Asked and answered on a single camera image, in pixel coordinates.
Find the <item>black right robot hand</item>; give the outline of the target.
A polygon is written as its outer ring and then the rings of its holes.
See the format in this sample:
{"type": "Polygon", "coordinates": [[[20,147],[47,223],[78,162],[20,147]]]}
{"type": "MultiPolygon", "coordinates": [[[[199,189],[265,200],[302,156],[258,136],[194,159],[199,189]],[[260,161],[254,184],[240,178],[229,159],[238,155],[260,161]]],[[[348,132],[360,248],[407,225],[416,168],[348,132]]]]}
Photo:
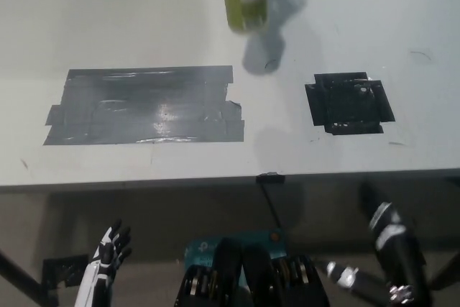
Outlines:
{"type": "Polygon", "coordinates": [[[393,237],[404,235],[408,230],[389,197],[368,182],[359,187],[359,208],[367,219],[373,245],[378,252],[393,237]]]}

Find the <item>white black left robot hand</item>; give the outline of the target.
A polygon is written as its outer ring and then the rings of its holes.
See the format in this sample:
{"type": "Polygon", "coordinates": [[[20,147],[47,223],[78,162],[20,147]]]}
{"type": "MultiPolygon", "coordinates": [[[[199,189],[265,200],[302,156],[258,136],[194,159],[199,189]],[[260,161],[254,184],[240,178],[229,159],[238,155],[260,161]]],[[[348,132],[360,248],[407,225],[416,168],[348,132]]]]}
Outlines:
{"type": "Polygon", "coordinates": [[[116,220],[102,237],[92,259],[96,264],[97,275],[113,280],[121,264],[132,253],[131,228],[121,229],[121,219],[116,220]]]}

